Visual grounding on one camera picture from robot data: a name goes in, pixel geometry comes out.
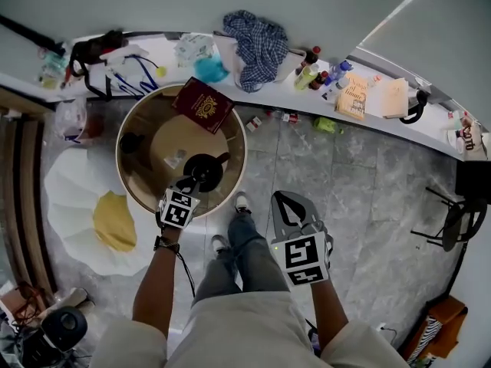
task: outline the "yellow bottle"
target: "yellow bottle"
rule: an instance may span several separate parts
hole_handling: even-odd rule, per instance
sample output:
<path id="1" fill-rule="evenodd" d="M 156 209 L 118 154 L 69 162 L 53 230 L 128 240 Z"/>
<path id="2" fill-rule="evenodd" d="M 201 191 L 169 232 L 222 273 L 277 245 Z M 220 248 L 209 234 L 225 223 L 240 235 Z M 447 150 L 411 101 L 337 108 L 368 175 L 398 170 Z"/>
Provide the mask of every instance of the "yellow bottle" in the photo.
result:
<path id="1" fill-rule="evenodd" d="M 293 87 L 297 90 L 304 90 L 317 77 L 318 71 L 318 64 L 306 65 L 293 82 Z"/>

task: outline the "book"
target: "book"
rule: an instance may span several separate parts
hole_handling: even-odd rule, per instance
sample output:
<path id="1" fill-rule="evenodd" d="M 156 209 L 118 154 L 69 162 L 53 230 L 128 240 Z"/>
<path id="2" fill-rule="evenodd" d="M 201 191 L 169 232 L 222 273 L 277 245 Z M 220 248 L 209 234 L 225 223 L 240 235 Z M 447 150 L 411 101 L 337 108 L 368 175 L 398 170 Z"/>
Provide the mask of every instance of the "book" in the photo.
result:
<path id="1" fill-rule="evenodd" d="M 183 114 L 205 130 L 216 133 L 234 107 L 234 103 L 222 93 L 191 77 L 172 103 Z"/>
<path id="2" fill-rule="evenodd" d="M 345 116 L 363 120 L 367 100 L 367 80 L 352 72 L 348 72 L 346 77 L 350 80 L 350 84 L 339 94 L 334 110 Z"/>
<path id="3" fill-rule="evenodd" d="M 404 78 L 379 84 L 382 91 L 382 116 L 386 119 L 407 117 L 409 84 Z"/>

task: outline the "tile floor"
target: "tile floor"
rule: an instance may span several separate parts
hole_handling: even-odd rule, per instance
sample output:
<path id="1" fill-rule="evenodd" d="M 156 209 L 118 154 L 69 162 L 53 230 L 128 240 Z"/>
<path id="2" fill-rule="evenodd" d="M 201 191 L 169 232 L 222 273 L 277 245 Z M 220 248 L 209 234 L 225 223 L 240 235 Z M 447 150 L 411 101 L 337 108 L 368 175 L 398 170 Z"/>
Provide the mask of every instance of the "tile floor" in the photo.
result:
<path id="1" fill-rule="evenodd" d="M 106 114 L 106 131 L 99 143 L 114 146 L 118 127 L 133 105 L 133 100 L 91 105 Z M 240 187 L 250 195 L 258 231 L 273 238 L 269 201 L 275 190 L 309 197 L 325 216 L 334 238 L 331 276 L 348 316 L 374 326 L 387 323 L 398 331 L 398 345 L 425 301 L 444 290 L 459 254 L 459 249 L 445 253 L 409 233 L 411 228 L 436 233 L 443 224 L 446 207 L 424 188 L 432 186 L 451 196 L 456 161 L 345 123 L 338 124 L 343 133 L 329 134 L 314 130 L 307 116 L 292 125 L 267 117 L 259 108 L 237 110 L 244 122 L 254 115 L 263 122 L 248 133 L 249 159 Z M 50 119 L 44 133 L 41 178 L 67 146 L 53 129 Z M 46 203 L 44 190 L 41 200 Z M 90 352 L 111 320 L 130 317 L 145 270 L 133 277 L 104 277 L 71 259 L 48 224 L 46 208 L 42 206 L 44 233 L 61 293 L 75 286 L 85 288 L 97 305 L 89 315 L 89 331 L 82 343 Z M 194 221 L 189 228 L 192 232 L 182 237 L 181 252 L 197 284 L 213 255 L 209 240 L 214 234 L 226 233 L 232 215 L 229 202 L 206 219 Z M 308 287 L 297 287 L 292 293 L 305 317 L 315 322 Z M 179 342 L 191 301 L 186 274 L 178 264 L 170 350 Z"/>

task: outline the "sleeve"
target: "sleeve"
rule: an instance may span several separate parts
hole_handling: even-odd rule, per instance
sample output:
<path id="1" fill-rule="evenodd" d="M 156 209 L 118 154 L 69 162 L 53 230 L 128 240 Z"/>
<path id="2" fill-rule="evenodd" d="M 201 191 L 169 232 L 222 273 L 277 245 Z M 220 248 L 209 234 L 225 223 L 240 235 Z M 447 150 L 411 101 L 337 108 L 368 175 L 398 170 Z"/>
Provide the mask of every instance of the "sleeve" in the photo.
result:
<path id="1" fill-rule="evenodd" d="M 167 341 L 155 327 L 122 319 L 113 322 L 102 336 L 91 368 L 161 368 L 166 363 Z"/>
<path id="2" fill-rule="evenodd" d="M 407 368 L 400 354 L 373 328 L 357 320 L 344 326 L 321 359 L 334 368 Z"/>

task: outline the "passport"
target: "passport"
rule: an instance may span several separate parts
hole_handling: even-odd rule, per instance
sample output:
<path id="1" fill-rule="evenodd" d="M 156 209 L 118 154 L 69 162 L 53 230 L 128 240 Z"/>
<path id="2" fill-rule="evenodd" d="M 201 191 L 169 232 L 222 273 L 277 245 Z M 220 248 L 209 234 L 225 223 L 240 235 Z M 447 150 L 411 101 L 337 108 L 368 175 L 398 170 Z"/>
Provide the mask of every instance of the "passport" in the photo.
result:
<path id="1" fill-rule="evenodd" d="M 177 94 L 172 106 L 205 130 L 216 133 L 232 111 L 234 103 L 208 84 L 191 77 Z"/>

